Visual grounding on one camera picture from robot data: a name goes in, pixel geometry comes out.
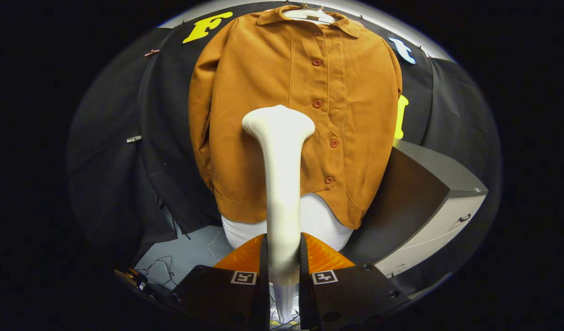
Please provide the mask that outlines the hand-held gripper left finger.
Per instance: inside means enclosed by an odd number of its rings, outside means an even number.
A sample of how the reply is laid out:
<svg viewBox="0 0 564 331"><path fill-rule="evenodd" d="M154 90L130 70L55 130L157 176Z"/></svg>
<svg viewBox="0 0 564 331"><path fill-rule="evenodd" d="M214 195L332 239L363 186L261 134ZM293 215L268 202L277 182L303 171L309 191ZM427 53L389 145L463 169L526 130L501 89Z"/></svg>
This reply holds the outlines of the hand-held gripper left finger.
<svg viewBox="0 0 564 331"><path fill-rule="evenodd" d="M195 266L169 293L165 305L196 330L267 331L267 235L244 243L213 267Z"/></svg>

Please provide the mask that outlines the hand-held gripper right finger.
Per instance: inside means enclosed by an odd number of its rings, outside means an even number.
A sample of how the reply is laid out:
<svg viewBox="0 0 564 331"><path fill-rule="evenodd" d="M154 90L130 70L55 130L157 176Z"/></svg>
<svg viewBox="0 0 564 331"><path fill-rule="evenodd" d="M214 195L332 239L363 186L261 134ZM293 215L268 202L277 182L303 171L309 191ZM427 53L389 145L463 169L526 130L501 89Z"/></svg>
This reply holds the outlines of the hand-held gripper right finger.
<svg viewBox="0 0 564 331"><path fill-rule="evenodd" d="M307 233L301 233L299 248L301 330L367 331L410 306L376 266L353 264Z"/></svg>

